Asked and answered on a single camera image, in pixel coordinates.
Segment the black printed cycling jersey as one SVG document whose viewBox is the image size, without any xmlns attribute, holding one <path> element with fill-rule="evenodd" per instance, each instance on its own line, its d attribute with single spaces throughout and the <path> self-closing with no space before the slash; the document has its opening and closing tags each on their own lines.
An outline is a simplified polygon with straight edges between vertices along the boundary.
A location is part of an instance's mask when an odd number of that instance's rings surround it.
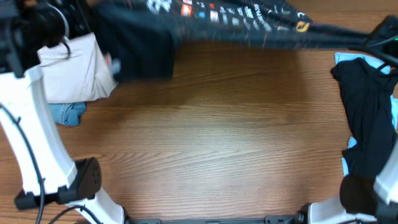
<svg viewBox="0 0 398 224">
<path fill-rule="evenodd" d="M 169 79 L 182 42 L 234 42 L 274 49 L 347 49 L 367 33 L 313 22 L 283 0 L 99 1 L 100 49 L 119 64 L 118 82 Z"/>
</svg>

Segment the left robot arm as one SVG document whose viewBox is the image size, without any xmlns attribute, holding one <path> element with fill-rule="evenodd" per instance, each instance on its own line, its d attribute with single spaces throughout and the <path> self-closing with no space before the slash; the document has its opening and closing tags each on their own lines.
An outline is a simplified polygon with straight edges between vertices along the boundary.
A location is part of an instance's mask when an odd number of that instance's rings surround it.
<svg viewBox="0 0 398 224">
<path fill-rule="evenodd" d="M 125 209 L 101 186 L 98 160 L 69 156 L 45 99 L 37 51 L 87 34 L 89 18 L 82 1 L 1 2 L 1 126 L 23 184 L 14 203 L 42 213 L 55 202 L 90 223 L 127 223 Z"/>
</svg>

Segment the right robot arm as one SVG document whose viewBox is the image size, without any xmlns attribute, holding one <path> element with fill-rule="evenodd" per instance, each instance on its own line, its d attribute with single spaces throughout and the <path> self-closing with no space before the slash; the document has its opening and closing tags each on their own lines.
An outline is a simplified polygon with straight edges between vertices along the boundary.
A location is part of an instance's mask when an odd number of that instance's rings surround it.
<svg viewBox="0 0 398 224">
<path fill-rule="evenodd" d="M 374 68 L 357 58 L 332 68 L 356 140 L 343 151 L 349 173 L 338 196 L 303 207 L 292 223 L 396 223 L 397 126 L 391 95 L 397 85 L 397 17 L 387 16 L 368 34 L 320 24 L 305 31 L 313 44 L 365 52 L 382 62 Z"/>
</svg>

